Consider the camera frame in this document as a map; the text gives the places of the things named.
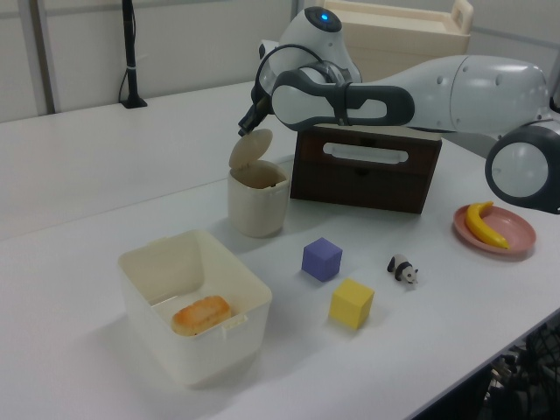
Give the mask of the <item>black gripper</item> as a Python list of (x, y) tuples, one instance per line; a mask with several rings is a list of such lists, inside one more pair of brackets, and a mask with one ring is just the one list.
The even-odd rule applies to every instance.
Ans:
[(258, 94), (253, 98), (251, 111), (239, 121), (238, 134), (244, 137), (258, 127), (271, 110), (270, 96), (268, 94)]

